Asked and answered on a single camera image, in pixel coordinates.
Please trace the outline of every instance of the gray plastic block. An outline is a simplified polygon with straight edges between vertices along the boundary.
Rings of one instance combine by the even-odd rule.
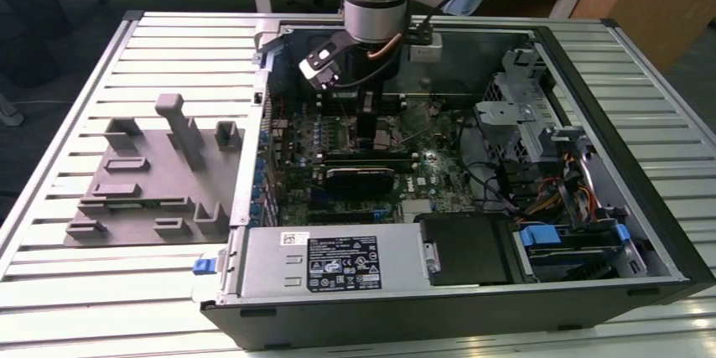
[[[134,141],[132,137],[142,135],[142,131],[136,125],[133,118],[112,118],[108,128],[104,131],[104,138],[109,142],[109,147],[117,152],[133,151]]]
[[[137,197],[142,192],[137,184],[97,184],[92,196],[97,197]]]
[[[220,203],[212,207],[210,214],[205,210],[204,205],[198,204],[193,213],[193,222],[196,222],[198,230],[205,235],[228,233],[228,215],[225,215]]]
[[[154,219],[154,232],[161,238],[190,235],[190,229],[182,218]]]
[[[145,157],[118,157],[110,158],[104,164],[108,172],[145,171],[149,169],[149,161]]]
[[[169,111],[168,121],[176,119],[173,126],[182,123],[172,126],[174,132],[140,131],[130,119],[110,123],[118,146],[110,143],[104,153],[66,227],[65,245],[226,241],[244,133],[233,122],[198,131],[176,110],[180,104],[180,97],[160,96],[157,101],[157,110]],[[172,146],[169,134],[174,143],[189,145],[188,153],[182,146]],[[198,156],[201,169],[189,165],[188,155]]]
[[[242,138],[236,122],[217,122],[213,138],[221,151],[241,151]]]
[[[97,220],[73,221],[66,227],[66,234],[74,239],[97,240],[104,238],[106,230]]]
[[[184,98],[180,94],[161,94],[156,99],[154,110],[169,123],[172,143],[181,150],[190,169],[200,171],[205,167],[205,161],[198,152],[198,130],[193,121],[186,121],[181,112],[182,104]]]

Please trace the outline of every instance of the motherboard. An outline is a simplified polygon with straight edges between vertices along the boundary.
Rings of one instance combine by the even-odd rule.
[[[354,117],[322,116],[306,104],[296,109],[290,119],[274,120],[280,226],[412,222],[421,213],[474,211],[469,177],[454,150],[460,117],[441,109],[438,100],[406,99],[398,114],[378,119],[368,154],[352,140]],[[384,182],[390,189],[374,191],[372,185],[341,195],[328,191],[332,175],[356,169],[362,170],[358,174],[389,174]]]

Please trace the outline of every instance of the power supply label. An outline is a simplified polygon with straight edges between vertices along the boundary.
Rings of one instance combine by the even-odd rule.
[[[306,288],[312,293],[381,288],[376,236],[309,238]]]

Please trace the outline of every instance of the white sticker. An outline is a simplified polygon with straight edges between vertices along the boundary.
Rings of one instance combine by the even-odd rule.
[[[308,245],[309,232],[281,232],[281,246]]]

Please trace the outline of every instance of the aluminum slatted surface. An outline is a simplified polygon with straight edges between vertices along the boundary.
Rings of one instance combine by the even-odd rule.
[[[716,268],[716,152],[612,33],[597,22],[476,21],[550,26],[688,236]],[[716,338],[706,333],[716,328],[716,289],[672,305],[637,309],[593,329],[245,353],[190,301],[190,265],[218,245],[64,248],[66,221],[106,147],[100,134],[110,117],[137,117],[141,128],[166,128],[153,100],[169,91],[182,94],[184,113],[196,117],[198,127],[210,128],[225,119],[241,126],[252,113],[256,23],[241,14],[145,13],[129,28],[130,37],[108,62],[24,215],[30,225],[17,233],[18,249],[0,283],[1,356],[428,357],[520,352],[553,357],[637,351],[652,356],[716,355]]]

